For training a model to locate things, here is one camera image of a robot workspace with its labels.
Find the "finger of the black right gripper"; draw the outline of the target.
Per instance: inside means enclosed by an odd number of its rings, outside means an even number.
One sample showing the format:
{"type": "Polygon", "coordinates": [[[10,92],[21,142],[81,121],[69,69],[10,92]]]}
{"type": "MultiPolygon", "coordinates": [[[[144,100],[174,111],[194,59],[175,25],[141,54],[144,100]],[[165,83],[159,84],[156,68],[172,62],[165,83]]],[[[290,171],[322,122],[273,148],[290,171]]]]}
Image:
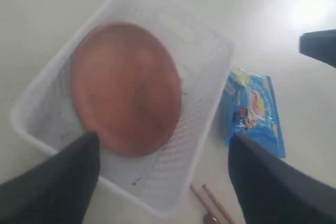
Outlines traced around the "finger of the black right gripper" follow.
{"type": "Polygon", "coordinates": [[[336,67],[336,30],[304,33],[299,38],[299,52],[305,56],[336,67]]]}

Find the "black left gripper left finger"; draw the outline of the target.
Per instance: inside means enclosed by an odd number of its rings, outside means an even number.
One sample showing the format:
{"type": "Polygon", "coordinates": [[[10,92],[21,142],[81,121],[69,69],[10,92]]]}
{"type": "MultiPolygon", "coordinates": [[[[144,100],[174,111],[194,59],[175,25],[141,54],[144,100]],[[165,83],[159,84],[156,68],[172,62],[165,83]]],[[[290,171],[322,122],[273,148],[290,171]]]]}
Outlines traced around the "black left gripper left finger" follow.
{"type": "Polygon", "coordinates": [[[100,141],[88,132],[1,184],[1,223],[82,223],[100,172],[100,141]]]}

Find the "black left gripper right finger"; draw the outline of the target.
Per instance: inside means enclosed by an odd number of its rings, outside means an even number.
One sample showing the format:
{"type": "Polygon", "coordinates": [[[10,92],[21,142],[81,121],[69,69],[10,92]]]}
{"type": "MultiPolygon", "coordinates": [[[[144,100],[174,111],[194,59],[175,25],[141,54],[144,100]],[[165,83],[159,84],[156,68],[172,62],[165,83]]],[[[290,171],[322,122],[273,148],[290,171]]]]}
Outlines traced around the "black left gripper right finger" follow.
{"type": "Polygon", "coordinates": [[[230,139],[228,172],[246,223],[335,223],[335,188],[242,133],[230,139]]]}

